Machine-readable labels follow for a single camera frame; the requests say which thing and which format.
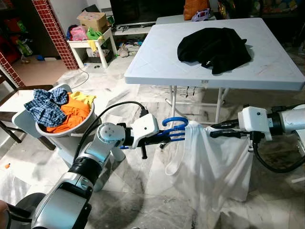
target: white laundry basket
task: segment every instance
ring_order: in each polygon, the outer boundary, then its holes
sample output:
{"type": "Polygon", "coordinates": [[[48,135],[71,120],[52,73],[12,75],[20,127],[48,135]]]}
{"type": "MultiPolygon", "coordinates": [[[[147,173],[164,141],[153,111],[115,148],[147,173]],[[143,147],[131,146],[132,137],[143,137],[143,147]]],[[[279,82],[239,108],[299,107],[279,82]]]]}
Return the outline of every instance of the white laundry basket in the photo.
{"type": "MultiPolygon", "coordinates": [[[[82,123],[80,123],[79,125],[77,125],[76,127],[70,130],[53,134],[53,133],[44,132],[38,123],[35,123],[35,127],[39,134],[50,139],[59,149],[63,150],[68,154],[68,156],[63,157],[63,159],[66,162],[68,162],[68,164],[71,165],[72,161],[68,158],[74,158],[82,134],[89,127],[89,125],[96,119],[96,117],[97,116],[94,113],[94,103],[92,103],[90,113],[86,117],[86,119],[82,123]]],[[[92,133],[93,133],[92,135],[89,135],[87,137],[82,147],[85,147],[87,143],[93,140],[94,132],[92,133]]]]}

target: pink bag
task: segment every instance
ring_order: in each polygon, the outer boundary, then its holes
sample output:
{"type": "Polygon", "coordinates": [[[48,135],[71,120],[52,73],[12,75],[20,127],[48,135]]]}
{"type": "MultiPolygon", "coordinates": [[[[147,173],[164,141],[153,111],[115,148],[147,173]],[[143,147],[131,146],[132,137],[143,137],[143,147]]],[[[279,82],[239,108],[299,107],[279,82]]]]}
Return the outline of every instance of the pink bag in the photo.
{"type": "Polygon", "coordinates": [[[87,30],[84,26],[77,26],[71,30],[72,41],[83,41],[87,40],[87,30]]]}

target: wall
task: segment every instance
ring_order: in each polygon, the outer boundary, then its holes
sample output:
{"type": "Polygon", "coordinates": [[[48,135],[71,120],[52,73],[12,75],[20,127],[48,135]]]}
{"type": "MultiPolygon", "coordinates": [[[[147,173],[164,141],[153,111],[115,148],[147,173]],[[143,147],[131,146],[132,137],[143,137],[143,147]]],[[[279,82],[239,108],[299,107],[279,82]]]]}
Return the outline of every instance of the wall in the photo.
{"type": "Polygon", "coordinates": [[[86,0],[49,0],[64,34],[70,25],[79,25],[77,16],[88,7],[86,0]]]}
{"type": "Polygon", "coordinates": [[[95,4],[101,11],[103,8],[111,8],[110,0],[87,0],[88,6],[95,4]]]}
{"type": "Polygon", "coordinates": [[[32,0],[32,2],[66,67],[69,70],[78,69],[78,64],[49,0],[32,0]]]}

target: cardboard box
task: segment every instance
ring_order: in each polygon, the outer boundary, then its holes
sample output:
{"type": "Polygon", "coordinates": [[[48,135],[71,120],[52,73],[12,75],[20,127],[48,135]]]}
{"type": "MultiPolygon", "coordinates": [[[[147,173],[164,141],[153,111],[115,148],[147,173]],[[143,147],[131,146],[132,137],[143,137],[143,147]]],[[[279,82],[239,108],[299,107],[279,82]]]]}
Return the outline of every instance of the cardboard box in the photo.
{"type": "Polygon", "coordinates": [[[105,13],[82,12],[78,17],[81,25],[91,27],[94,31],[105,32],[107,28],[107,19],[105,13]]]}

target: brick wall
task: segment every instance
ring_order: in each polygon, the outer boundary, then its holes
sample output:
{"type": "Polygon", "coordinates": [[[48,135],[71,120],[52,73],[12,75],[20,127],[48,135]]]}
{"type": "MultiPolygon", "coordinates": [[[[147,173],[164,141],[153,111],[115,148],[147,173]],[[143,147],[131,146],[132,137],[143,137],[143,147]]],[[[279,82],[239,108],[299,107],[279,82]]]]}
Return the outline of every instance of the brick wall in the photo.
{"type": "Polygon", "coordinates": [[[18,76],[17,72],[15,72],[15,70],[12,68],[10,63],[5,59],[2,53],[0,53],[0,64],[18,86],[20,87],[25,86],[21,78],[18,76]]]}
{"type": "Polygon", "coordinates": [[[53,12],[49,1],[32,0],[32,2],[66,67],[69,70],[78,69],[78,64],[66,41],[65,35],[61,30],[61,26],[57,21],[57,18],[53,12]]]}

